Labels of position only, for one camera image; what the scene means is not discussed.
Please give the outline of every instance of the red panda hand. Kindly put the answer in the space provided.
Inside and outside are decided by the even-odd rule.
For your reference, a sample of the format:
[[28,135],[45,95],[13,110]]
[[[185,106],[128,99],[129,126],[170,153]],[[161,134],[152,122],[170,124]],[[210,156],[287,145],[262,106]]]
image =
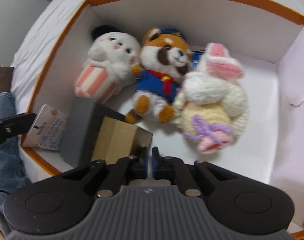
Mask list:
[[134,65],[131,67],[131,74],[135,77],[139,77],[142,74],[142,68],[140,65]]

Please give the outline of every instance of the blue shirt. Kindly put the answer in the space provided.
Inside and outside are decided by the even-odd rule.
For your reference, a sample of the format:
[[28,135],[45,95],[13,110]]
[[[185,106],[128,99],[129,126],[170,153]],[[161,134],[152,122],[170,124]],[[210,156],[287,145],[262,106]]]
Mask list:
[[137,90],[150,91],[161,97],[166,98],[168,101],[171,102],[174,101],[177,90],[179,89],[178,85],[176,85],[175,83],[171,83],[171,94],[167,96],[163,90],[164,82],[160,78],[152,75],[151,73],[146,72],[144,69],[142,70],[142,74],[138,79],[139,83],[136,87]]

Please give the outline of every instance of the gray ribbed panel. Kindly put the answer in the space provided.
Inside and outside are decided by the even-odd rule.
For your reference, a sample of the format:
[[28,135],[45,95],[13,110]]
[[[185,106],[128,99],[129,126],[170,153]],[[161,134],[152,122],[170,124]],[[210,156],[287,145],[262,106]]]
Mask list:
[[75,227],[49,236],[12,232],[7,240],[293,240],[286,230],[266,236],[236,233],[218,223],[199,198],[182,195],[177,186],[122,186],[98,199]]

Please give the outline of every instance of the red panda ear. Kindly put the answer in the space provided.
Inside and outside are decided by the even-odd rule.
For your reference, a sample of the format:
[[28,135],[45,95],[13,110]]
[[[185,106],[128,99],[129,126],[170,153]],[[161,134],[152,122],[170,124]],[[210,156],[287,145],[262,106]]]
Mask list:
[[155,40],[161,35],[161,30],[158,28],[150,29],[143,37],[142,43],[145,44],[149,41]]

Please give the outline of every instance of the purple yarn bow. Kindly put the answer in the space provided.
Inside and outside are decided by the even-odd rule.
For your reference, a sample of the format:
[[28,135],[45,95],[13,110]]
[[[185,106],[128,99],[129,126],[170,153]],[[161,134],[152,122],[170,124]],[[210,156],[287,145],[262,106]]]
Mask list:
[[225,133],[233,133],[233,129],[226,124],[209,124],[203,118],[195,114],[192,117],[192,125],[197,132],[197,135],[192,135],[188,133],[184,133],[184,135],[194,141],[199,141],[203,137],[209,136],[212,140],[214,140],[218,144],[222,144],[222,142],[215,137],[213,132],[215,131],[223,131]]

